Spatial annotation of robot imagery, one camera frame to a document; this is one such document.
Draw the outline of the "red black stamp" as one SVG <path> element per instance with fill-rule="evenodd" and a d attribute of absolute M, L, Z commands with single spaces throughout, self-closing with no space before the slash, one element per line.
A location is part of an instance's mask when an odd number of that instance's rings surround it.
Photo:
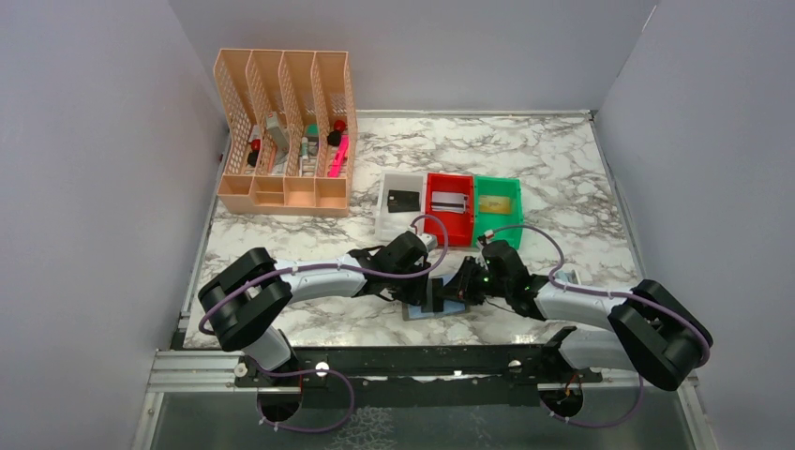
<path fill-rule="evenodd" d="M 336 120 L 327 135 L 327 144 L 332 147 L 339 147 L 346 128 L 347 124 L 343 120 Z"/>

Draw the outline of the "black mounting rail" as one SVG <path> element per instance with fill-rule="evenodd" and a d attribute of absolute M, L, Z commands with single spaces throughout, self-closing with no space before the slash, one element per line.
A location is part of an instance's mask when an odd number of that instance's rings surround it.
<path fill-rule="evenodd" d="M 159 352 L 148 389 L 253 394 L 267 406 L 309 409 L 535 407 L 541 387 L 562 391 L 601 379 L 569 367 L 549 344 L 297 347 L 277 376 L 241 352 Z"/>

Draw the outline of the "peach plastic desk organizer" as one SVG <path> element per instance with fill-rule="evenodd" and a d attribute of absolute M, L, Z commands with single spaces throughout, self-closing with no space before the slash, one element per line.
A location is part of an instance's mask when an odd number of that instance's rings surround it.
<path fill-rule="evenodd" d="M 217 190 L 226 209 L 347 216 L 358 137 L 349 53 L 222 49 L 213 73 L 231 135 Z"/>

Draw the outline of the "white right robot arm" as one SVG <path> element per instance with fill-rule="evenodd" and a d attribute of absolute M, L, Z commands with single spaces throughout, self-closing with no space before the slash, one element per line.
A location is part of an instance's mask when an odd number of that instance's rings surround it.
<path fill-rule="evenodd" d="M 465 258 L 434 294 L 467 305 L 500 297 L 521 317 L 575 323 L 555 346 L 570 368 L 634 370 L 667 391 L 704 365 L 713 345 L 707 329 L 659 282 L 644 279 L 608 292 L 552 280 L 530 273 L 503 240 Z"/>

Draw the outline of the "white magnetic stripe card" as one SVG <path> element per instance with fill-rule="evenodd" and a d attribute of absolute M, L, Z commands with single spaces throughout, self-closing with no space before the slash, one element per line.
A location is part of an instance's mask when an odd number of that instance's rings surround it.
<path fill-rule="evenodd" d="M 468 195 L 461 192 L 432 191 L 430 209 L 434 212 L 465 214 Z"/>

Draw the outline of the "white plastic bin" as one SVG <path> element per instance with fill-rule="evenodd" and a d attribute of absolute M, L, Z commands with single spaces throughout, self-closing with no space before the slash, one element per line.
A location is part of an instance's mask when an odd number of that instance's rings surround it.
<path fill-rule="evenodd" d="M 374 235 L 379 241 L 394 239 L 407 231 L 417 216 L 425 213 L 426 186 L 425 172 L 382 172 L 379 196 L 373 209 Z"/>

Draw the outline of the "green plastic bin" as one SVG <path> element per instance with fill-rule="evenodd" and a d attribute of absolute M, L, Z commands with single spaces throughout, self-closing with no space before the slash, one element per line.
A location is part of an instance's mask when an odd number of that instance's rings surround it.
<path fill-rule="evenodd" d="M 521 184 L 516 178 L 477 175 L 473 179 L 472 245 L 487 230 L 524 222 Z"/>

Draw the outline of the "pink highlighter pen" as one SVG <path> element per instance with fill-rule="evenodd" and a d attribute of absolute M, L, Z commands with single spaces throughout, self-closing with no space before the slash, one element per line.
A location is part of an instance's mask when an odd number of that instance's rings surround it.
<path fill-rule="evenodd" d="M 340 138 L 339 146 L 334 155 L 332 163 L 329 167 L 328 176 L 337 178 L 341 175 L 343 166 L 347 159 L 347 153 L 350 146 L 350 139 L 348 135 L 343 134 Z"/>

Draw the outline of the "gold card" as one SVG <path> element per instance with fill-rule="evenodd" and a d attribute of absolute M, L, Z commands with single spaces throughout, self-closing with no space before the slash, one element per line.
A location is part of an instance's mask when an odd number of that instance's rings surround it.
<path fill-rule="evenodd" d="M 482 195 L 478 199 L 478 206 L 481 214 L 511 215 L 513 213 L 513 201 L 506 196 Z"/>

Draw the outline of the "grey box in organizer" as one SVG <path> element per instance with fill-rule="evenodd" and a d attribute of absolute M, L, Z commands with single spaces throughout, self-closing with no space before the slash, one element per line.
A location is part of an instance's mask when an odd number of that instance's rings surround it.
<path fill-rule="evenodd" d="M 278 151 L 288 152 L 290 150 L 288 130 L 276 112 L 269 112 L 265 116 L 265 128 Z"/>

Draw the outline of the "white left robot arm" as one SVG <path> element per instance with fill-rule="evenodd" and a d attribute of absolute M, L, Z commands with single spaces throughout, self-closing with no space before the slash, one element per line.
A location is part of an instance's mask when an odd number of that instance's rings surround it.
<path fill-rule="evenodd" d="M 432 234 L 406 231 L 386 246 L 320 262 L 278 261 L 255 247 L 201 288 L 199 329 L 215 336 L 223 351 L 240 351 L 261 369 L 279 371 L 293 357 L 274 326 L 286 306 L 368 295 L 418 305 L 427 296 L 428 254 L 437 246 Z"/>

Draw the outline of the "red plastic bin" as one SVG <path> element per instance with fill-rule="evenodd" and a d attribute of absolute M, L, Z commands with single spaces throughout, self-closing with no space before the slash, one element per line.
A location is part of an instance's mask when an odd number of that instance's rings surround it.
<path fill-rule="evenodd" d="M 436 235 L 450 247 L 468 248 L 473 242 L 473 189 L 471 175 L 429 172 L 427 174 L 425 212 L 436 217 L 447 230 L 447 239 L 436 222 L 429 221 L 425 231 Z"/>

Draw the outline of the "green capped bottle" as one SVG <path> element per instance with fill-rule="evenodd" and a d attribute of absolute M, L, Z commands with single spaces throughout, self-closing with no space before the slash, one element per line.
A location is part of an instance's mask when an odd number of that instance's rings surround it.
<path fill-rule="evenodd" d="M 319 129 L 316 124 L 310 124 L 305 127 L 304 136 L 307 138 L 307 153 L 316 157 L 319 150 Z"/>

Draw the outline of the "grey metal card holder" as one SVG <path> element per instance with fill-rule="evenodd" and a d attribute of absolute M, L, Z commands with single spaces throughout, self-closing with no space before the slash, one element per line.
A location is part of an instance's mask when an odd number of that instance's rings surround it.
<path fill-rule="evenodd" d="M 441 290 L 453 278 L 453 275 L 432 277 L 427 283 L 426 298 L 419 306 L 402 306 L 402 319 L 406 322 L 464 314 L 470 307 L 457 301 L 441 297 Z"/>

